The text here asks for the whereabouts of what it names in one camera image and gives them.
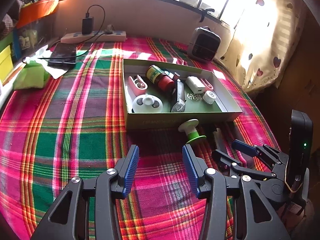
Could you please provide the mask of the clear silver lighter case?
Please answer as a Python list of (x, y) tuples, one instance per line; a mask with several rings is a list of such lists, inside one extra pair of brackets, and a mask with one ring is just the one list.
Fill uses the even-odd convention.
[(185, 111), (185, 94), (184, 84), (181, 80), (175, 81), (175, 87), (171, 95), (171, 112), (184, 112)]

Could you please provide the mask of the white round jar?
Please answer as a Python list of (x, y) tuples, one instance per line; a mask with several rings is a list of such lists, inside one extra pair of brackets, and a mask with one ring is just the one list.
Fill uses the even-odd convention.
[(213, 91), (208, 90), (204, 93), (202, 99), (205, 103), (212, 105), (216, 100), (216, 94)]

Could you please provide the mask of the pink clip holder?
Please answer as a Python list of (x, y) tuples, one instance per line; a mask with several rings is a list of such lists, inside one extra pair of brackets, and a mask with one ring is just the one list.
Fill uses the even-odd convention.
[(140, 96), (146, 93), (148, 85), (144, 82), (141, 76), (129, 76), (129, 87), (135, 96)]
[(200, 81), (204, 85), (205, 91), (213, 91), (214, 90), (212, 84), (207, 79), (200, 78)]

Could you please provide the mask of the blue transparent box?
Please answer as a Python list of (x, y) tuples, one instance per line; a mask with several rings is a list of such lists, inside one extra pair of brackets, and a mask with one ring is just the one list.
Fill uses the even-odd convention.
[(180, 79), (180, 74), (177, 72), (170, 72), (167, 69), (164, 70), (165, 74), (170, 77), (173, 81), (179, 80)]

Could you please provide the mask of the red cap bottle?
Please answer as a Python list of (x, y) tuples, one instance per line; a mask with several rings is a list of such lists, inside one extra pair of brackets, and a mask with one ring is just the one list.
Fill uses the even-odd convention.
[(170, 92), (174, 88), (174, 81), (156, 65), (151, 65), (146, 71), (146, 77), (160, 90)]

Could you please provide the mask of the green white spool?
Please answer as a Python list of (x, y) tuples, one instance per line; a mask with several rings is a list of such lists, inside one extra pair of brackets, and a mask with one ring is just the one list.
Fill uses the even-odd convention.
[(197, 119), (190, 119), (184, 123), (182, 123), (178, 127), (179, 132), (184, 132), (187, 136), (188, 141), (186, 144), (193, 144), (196, 143), (202, 139), (206, 139), (205, 135), (199, 135), (196, 127), (199, 124), (199, 120)]

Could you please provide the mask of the plaid tablecloth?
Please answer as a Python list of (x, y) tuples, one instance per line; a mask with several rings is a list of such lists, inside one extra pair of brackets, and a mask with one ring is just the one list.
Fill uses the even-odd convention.
[(20, 239), (29, 239), (56, 196), (74, 176), (96, 177), (114, 167), (132, 144), (140, 160), (132, 191), (117, 203), (123, 239), (197, 239), (205, 202), (190, 190), (182, 163), (186, 141), (176, 128), (127, 131), (123, 59), (172, 62), (210, 70), (242, 114), (220, 124), (224, 151), (239, 138), (278, 144), (253, 101), (221, 67), (198, 63), (185, 45), (151, 37), (93, 45), (75, 68), (42, 89), (13, 92), (1, 113), (1, 214)]

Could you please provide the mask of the white usb charger cube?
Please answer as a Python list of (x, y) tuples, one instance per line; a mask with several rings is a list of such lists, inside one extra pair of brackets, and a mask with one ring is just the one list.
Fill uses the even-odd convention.
[(194, 94), (203, 94), (206, 88), (200, 79), (195, 76), (187, 77), (185, 83)]

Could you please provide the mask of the heart pattern curtain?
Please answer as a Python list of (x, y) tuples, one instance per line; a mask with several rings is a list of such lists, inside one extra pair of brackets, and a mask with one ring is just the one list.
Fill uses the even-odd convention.
[(232, 39), (220, 57), (251, 97), (279, 87), (304, 27), (303, 0), (229, 0), (221, 20)]

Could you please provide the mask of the small grey desk fan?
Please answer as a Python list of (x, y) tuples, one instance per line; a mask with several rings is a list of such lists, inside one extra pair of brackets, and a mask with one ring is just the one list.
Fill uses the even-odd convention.
[(220, 46), (221, 38), (209, 27), (198, 27), (194, 30), (188, 44), (187, 55), (200, 62), (211, 62)]

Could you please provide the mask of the black smartphone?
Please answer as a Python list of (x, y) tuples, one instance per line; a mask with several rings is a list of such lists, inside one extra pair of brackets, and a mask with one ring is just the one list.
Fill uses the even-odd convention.
[(76, 45), (67, 43), (58, 43), (54, 48), (49, 60), (48, 66), (69, 68), (76, 64)]

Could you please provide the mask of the green cloth pouch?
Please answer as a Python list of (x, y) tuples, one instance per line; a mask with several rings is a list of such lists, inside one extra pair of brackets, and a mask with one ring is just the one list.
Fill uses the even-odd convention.
[(13, 82), (13, 90), (29, 88), (43, 88), (50, 78), (50, 74), (41, 63), (30, 61), (18, 73)]

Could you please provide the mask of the white power strip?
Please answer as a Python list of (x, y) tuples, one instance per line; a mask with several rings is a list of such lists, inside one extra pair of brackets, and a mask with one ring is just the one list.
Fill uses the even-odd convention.
[(93, 31), (91, 34), (83, 35), (81, 32), (64, 35), (60, 42), (66, 44), (78, 44), (82, 42), (124, 42), (126, 40), (125, 31), (113, 31), (107, 34), (104, 31)]

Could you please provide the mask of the black power adapter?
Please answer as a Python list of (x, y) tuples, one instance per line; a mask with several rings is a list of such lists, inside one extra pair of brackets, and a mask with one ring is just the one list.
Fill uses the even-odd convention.
[(82, 19), (82, 35), (91, 34), (93, 31), (94, 18), (86, 17)]

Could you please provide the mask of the yellow green box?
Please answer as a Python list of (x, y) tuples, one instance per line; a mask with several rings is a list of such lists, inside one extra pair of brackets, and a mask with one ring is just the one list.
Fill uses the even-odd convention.
[(13, 63), (11, 58), (11, 47), (13, 43), (12, 33), (1, 40), (1, 54), (0, 54), (0, 78), (1, 83), (4, 83), (7, 76), (13, 70)]

